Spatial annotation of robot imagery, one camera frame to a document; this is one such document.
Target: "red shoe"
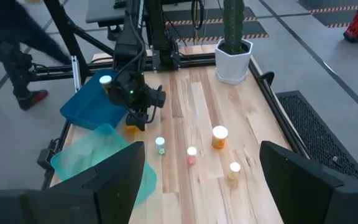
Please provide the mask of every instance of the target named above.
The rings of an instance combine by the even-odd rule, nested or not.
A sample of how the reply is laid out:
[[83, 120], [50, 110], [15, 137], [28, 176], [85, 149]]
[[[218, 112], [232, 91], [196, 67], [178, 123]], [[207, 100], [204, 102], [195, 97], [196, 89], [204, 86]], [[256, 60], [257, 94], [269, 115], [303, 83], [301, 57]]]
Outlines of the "red shoe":
[[27, 111], [28, 109], [36, 105], [38, 102], [45, 99], [45, 97], [47, 96], [47, 90], [32, 91], [30, 97], [26, 99], [17, 99], [17, 102], [19, 103], [19, 106], [22, 110]]

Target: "potted cactus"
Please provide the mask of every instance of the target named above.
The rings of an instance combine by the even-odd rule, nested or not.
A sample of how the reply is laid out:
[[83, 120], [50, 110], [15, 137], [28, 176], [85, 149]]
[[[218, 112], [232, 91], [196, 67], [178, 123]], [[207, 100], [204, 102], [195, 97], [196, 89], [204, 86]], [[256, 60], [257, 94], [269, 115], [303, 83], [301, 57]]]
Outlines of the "potted cactus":
[[216, 75], [224, 83], [236, 85], [247, 76], [252, 42], [242, 38], [243, 0], [224, 0], [224, 39], [215, 50]]

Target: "concrete floor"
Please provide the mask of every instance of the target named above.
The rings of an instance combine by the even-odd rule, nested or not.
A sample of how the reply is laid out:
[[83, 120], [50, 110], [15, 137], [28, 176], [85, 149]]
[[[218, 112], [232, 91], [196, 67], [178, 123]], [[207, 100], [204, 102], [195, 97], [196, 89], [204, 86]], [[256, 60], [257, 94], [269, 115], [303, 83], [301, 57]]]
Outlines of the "concrete floor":
[[[85, 23], [87, 1], [69, 0], [65, 9], [83, 29], [98, 28], [96, 24]], [[278, 16], [306, 12], [295, 0], [264, 2]], [[271, 11], [259, 0], [247, 0], [246, 4], [256, 16], [271, 16]], [[167, 9], [179, 10], [188, 6], [189, 4], [180, 4]], [[218, 4], [215, 0], [207, 0], [206, 7], [217, 8]], [[48, 26], [47, 32], [57, 31], [43, 4], [28, 4], [26, 8], [41, 26]], [[343, 41], [342, 33], [345, 28], [328, 29], [312, 16], [285, 16], [281, 19], [358, 95], [358, 46]], [[273, 89], [276, 92], [300, 90], [358, 161], [356, 101], [290, 35], [278, 19], [265, 18], [259, 21], [270, 37], [251, 40], [254, 43], [253, 55], [263, 71], [271, 70], [276, 73]], [[90, 34], [103, 43], [114, 46], [106, 39], [106, 31], [93, 31]], [[52, 37], [64, 46], [58, 34], [53, 34]], [[78, 41], [88, 61], [93, 54], [100, 52], [87, 42], [81, 39]], [[30, 53], [37, 63], [55, 63], [40, 52], [31, 50]], [[0, 64], [0, 80], [4, 75]], [[45, 88], [50, 96], [27, 112], [21, 111], [17, 106], [9, 81], [0, 89], [0, 189], [41, 187], [44, 171], [36, 164], [36, 159], [50, 139], [59, 137], [65, 121], [59, 109], [73, 94], [73, 80], [32, 83], [30, 87], [35, 90]]]

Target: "person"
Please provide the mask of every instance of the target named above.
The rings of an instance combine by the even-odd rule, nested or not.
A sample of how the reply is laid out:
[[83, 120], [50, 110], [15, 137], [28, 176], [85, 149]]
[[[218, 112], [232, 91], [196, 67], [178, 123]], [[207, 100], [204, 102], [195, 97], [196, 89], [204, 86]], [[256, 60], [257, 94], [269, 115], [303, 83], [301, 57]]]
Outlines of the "person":
[[23, 77], [23, 70], [8, 57], [1, 56], [1, 44], [9, 44], [13, 50], [20, 50], [20, 43], [39, 50], [56, 61], [70, 64], [70, 57], [31, 18], [26, 9], [16, 0], [0, 0], [0, 62], [13, 85], [13, 94], [22, 110], [28, 110], [48, 95], [47, 90], [30, 91]]

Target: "wooden table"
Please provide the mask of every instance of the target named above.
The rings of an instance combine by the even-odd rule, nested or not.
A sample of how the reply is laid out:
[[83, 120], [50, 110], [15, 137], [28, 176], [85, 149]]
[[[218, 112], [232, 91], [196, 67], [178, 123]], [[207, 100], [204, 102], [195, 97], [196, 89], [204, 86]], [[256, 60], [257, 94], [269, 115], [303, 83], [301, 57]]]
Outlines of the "wooden table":
[[[215, 45], [186, 47], [184, 54], [214, 52]], [[108, 57], [97, 54], [95, 58]], [[147, 162], [157, 173], [155, 192], [134, 209], [130, 223], [283, 223], [264, 179], [259, 161], [260, 142], [290, 146], [250, 71], [233, 86], [216, 78], [215, 67], [145, 74], [146, 82], [167, 93], [145, 132], [117, 130], [129, 142], [144, 141]], [[224, 149], [211, 147], [212, 128], [229, 130]], [[71, 125], [64, 146], [88, 130]], [[157, 153], [155, 139], [165, 138], [166, 153]], [[186, 149], [198, 150], [196, 165], [189, 167]], [[240, 163], [239, 184], [226, 182], [229, 165]], [[55, 174], [51, 186], [59, 183]]]

